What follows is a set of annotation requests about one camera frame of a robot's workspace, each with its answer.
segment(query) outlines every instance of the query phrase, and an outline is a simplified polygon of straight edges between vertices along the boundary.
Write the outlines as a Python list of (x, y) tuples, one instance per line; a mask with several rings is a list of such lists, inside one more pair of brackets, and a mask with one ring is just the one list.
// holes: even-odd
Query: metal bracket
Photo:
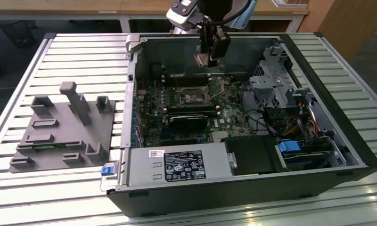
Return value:
[(134, 52), (139, 48), (141, 36), (138, 34), (129, 34), (125, 38), (125, 49), (127, 53)]

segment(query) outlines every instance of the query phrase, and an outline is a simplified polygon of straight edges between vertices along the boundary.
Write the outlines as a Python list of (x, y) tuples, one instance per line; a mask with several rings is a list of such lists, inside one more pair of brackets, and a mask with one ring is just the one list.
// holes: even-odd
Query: floor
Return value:
[[(69, 21), (35, 21), (35, 26), (37, 28), (31, 29), (35, 43), (27, 48), (17, 48), (0, 30), (0, 66), (3, 70), (3, 75), (0, 77), (0, 114), (46, 32), (121, 32), (117, 21), (73, 21), (71, 23)], [(147, 27), (151, 29), (161, 27), (162, 30), (167, 30), (167, 24), (163, 22), (158, 24), (151, 22), (143, 26), (131, 24), (131, 26), (135, 27), (137, 32), (142, 32)], [(359, 50), (350, 65), (377, 92), (377, 33)]]

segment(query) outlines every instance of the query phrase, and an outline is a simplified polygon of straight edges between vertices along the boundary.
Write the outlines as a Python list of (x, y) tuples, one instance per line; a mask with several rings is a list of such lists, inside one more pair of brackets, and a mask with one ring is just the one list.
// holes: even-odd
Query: power supply label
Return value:
[(163, 153), (166, 182), (205, 179), (202, 152)]

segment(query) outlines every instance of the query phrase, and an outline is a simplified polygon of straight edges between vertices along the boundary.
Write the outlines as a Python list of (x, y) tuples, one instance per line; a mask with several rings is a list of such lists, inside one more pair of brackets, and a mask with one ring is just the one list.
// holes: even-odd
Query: wooden cabinet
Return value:
[(321, 32), (346, 60), (377, 30), (377, 0), (310, 0), (298, 32)]

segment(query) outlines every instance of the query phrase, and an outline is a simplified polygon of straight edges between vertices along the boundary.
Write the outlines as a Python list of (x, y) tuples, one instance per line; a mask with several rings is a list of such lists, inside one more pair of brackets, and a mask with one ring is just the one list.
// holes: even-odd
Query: aluminum extrusion table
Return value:
[[(127, 218), (99, 188), (99, 167), (10, 174), (9, 161), (27, 125), (34, 95), (63, 102), (58, 86), (74, 81), (86, 100), (115, 100), (109, 161), (119, 157), (127, 34), (46, 36), (0, 117), (0, 225), (377, 225), (377, 173), (318, 197)], [(377, 96), (323, 37), (290, 34), (307, 62), (377, 156)], [(294, 70), (302, 86), (303, 79)], [(115, 178), (105, 186), (114, 186)]]

